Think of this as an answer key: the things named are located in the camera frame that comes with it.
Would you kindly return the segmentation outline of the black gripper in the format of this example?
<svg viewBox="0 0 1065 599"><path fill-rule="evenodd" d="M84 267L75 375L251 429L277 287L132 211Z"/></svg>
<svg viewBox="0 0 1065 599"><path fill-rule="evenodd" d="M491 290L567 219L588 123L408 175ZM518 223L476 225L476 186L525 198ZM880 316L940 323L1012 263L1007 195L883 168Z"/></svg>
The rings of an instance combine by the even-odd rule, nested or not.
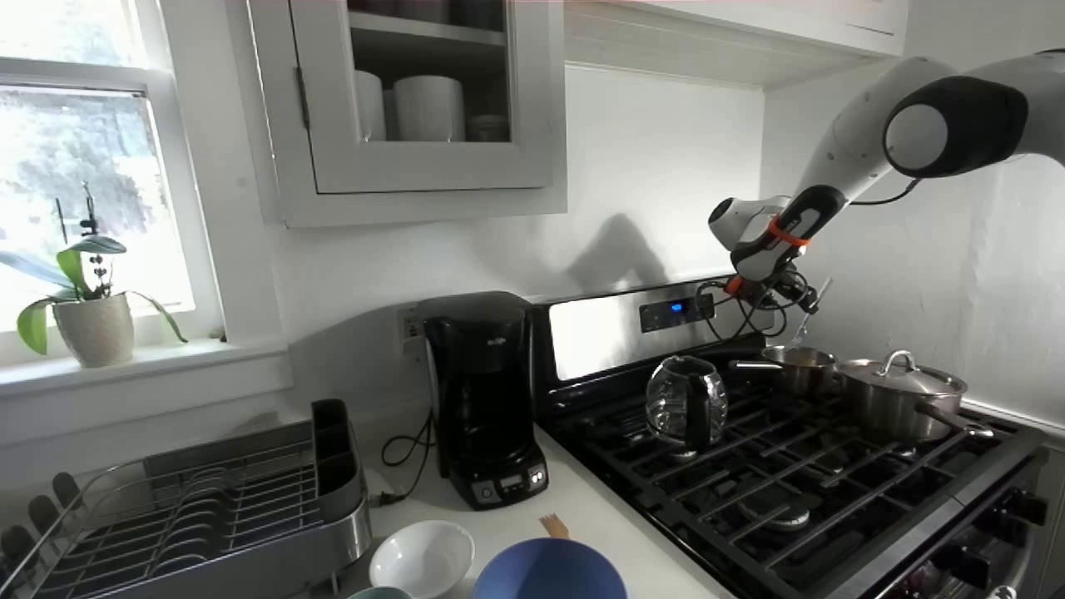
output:
<svg viewBox="0 0 1065 599"><path fill-rule="evenodd" d="M800 307L809 287L812 282L791 263L776 268L770 278L748 278L748 275L728 278L728 294L737 299L745 299L748 307Z"/></svg>

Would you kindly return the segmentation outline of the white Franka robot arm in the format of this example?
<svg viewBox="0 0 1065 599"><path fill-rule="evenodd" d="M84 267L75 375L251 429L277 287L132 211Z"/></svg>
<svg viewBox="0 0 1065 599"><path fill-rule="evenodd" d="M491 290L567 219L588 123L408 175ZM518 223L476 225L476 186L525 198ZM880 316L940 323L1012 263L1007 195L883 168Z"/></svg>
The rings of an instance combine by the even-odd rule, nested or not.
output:
<svg viewBox="0 0 1065 599"><path fill-rule="evenodd" d="M1041 50L960 74L913 56L862 91L825 128L791 194L723 198L708 212L728 249L726 294L759 304L770 294L815 310L791 259L883 173L960 175L1017 153L1065 164L1065 54Z"/></svg>

